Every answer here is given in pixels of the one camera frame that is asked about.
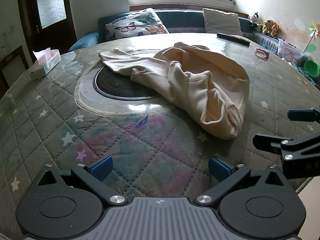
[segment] window pane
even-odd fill
[[[67,18],[63,0],[37,0],[42,28]]]

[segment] tile floor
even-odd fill
[[[318,240],[320,236],[320,176],[309,182],[299,193],[299,197],[307,210],[306,221],[299,237],[302,240]]]

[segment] green bowl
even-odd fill
[[[308,59],[303,66],[304,70],[312,77],[318,77],[320,75],[318,64],[313,60]]]

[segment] black remote control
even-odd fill
[[[242,44],[244,46],[248,46],[248,47],[250,46],[250,41],[238,38],[238,37],[233,36],[233,35],[224,34],[224,33],[217,33],[217,37],[221,38],[221,39],[224,39],[224,40],[233,41],[233,42]]]

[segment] blue sofa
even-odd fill
[[[203,12],[199,10],[181,10],[181,9],[156,9],[163,24],[169,33],[205,33]],[[118,15],[102,17],[98,19],[98,30],[86,33],[81,37],[69,51],[85,48],[98,43],[106,42],[105,25],[133,12],[127,12]],[[241,31],[244,37],[252,40],[266,49],[276,52],[279,41],[254,31],[250,25],[249,19],[239,17]]]

